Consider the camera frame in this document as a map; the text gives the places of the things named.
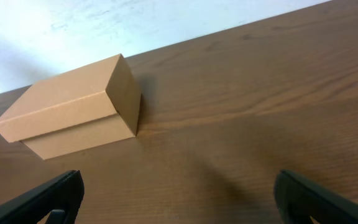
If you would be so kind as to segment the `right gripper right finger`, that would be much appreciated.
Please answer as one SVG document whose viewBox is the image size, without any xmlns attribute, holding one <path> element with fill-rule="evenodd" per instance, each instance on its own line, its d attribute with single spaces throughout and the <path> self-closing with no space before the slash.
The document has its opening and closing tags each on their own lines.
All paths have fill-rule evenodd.
<svg viewBox="0 0 358 224">
<path fill-rule="evenodd" d="M 358 204 L 290 170 L 277 175 L 273 194 L 284 223 L 358 223 Z"/>
</svg>

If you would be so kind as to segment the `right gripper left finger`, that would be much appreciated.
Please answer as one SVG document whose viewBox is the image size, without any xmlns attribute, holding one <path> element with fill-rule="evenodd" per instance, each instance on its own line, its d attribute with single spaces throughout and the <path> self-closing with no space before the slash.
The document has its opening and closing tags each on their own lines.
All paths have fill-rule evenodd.
<svg viewBox="0 0 358 224">
<path fill-rule="evenodd" d="M 80 171 L 69 170 L 0 205 L 0 223 L 74 223 L 85 187 Z"/>
</svg>

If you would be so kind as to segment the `cardboard box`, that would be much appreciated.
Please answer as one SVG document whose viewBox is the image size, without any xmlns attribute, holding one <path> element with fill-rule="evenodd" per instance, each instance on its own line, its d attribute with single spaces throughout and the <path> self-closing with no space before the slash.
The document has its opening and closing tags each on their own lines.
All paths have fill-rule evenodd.
<svg viewBox="0 0 358 224">
<path fill-rule="evenodd" d="M 0 135 L 51 159 L 135 137 L 140 100 L 118 54 L 33 84 L 0 116 Z"/>
</svg>

